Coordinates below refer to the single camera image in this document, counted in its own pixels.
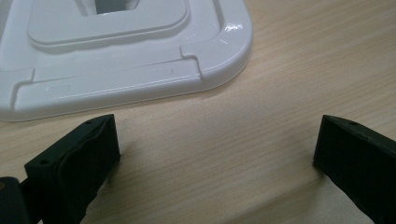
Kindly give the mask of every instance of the wood grain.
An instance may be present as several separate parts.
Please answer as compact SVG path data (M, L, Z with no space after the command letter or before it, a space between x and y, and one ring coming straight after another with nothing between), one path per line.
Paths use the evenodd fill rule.
M122 158L83 223L372 223L312 167L323 114L396 139L396 2L246 0L254 48L212 91L0 122L0 175L114 113Z

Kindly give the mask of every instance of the black plastic part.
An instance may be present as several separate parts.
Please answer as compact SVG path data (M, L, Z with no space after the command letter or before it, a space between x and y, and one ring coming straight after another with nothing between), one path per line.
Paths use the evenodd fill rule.
M30 224L20 182L14 177L0 177L0 223Z
M95 5L97 14L126 10L125 0L95 0Z
M39 195L43 222L79 223L119 160L114 116L107 115L84 122L26 163L28 186Z
M323 116L314 165L372 221L396 223L396 142L357 122Z

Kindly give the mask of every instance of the white plastic tray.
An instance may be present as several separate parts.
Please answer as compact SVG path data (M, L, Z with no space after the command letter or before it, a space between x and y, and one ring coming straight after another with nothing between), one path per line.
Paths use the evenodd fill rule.
M0 0L0 119L27 120L213 89L248 62L243 0Z

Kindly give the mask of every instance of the wooden table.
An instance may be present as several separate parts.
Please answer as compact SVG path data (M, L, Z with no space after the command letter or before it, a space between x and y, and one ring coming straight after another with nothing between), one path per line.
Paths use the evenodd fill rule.
M114 113L122 158L83 223L372 223L312 166L323 114L396 139L396 2L247 0L254 47L212 91L0 122L0 175Z

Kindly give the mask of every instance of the light wood surface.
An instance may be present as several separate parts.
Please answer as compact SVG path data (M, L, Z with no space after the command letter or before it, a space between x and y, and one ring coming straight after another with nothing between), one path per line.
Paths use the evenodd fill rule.
M372 223L312 166L323 114L396 139L396 1L246 0L245 70L212 91L0 122L0 175L114 113L122 158L83 223Z

